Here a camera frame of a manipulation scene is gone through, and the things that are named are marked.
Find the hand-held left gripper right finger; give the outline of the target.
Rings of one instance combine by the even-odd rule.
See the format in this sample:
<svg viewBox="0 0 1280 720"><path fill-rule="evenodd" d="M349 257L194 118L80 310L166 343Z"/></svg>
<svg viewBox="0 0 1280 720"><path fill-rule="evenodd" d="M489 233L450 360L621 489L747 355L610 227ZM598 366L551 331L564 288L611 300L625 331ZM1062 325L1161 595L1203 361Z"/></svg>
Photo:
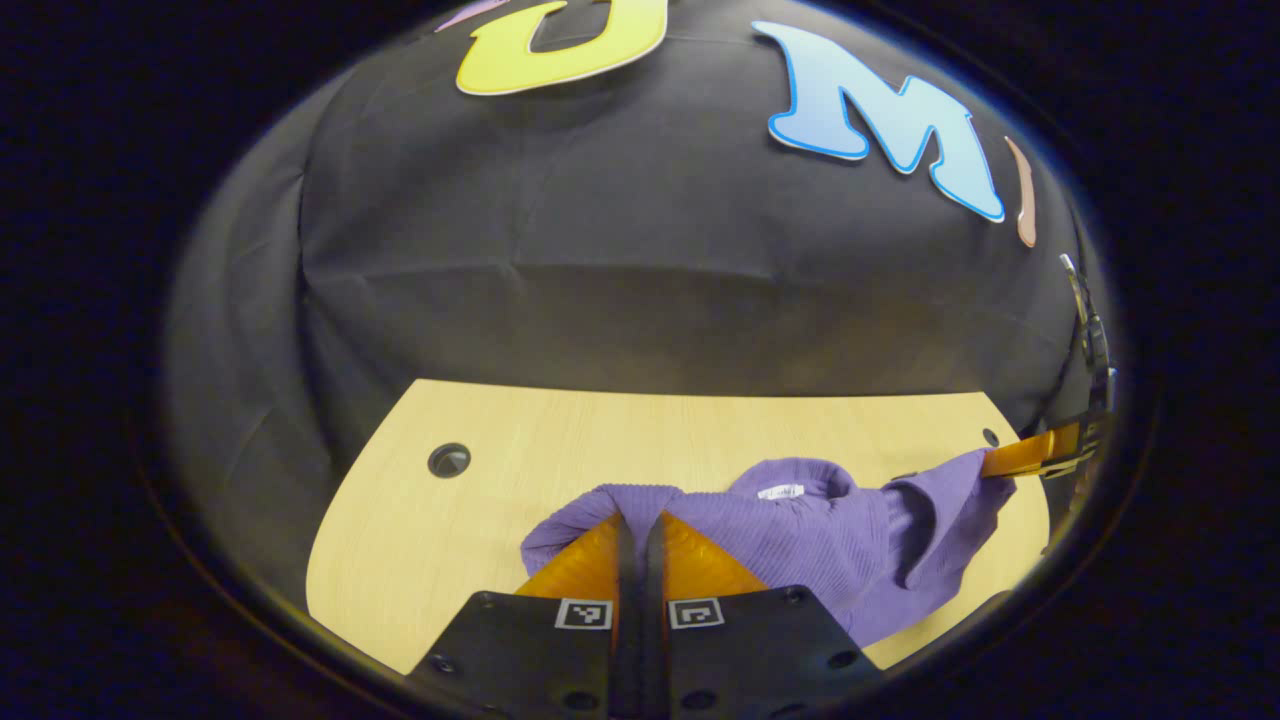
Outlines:
<svg viewBox="0 0 1280 720"><path fill-rule="evenodd" d="M819 719L884 673L805 585L769 588L689 523L646 539L644 719Z"/></svg>

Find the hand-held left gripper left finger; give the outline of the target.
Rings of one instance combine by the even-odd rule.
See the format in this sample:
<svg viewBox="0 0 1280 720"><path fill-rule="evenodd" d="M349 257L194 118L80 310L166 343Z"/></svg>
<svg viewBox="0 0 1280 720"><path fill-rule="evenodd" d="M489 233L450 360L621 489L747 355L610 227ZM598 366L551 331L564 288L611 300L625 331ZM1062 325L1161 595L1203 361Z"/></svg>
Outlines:
<svg viewBox="0 0 1280 720"><path fill-rule="evenodd" d="M411 671L475 719L637 719L641 582L613 515L517 591L472 593Z"/></svg>

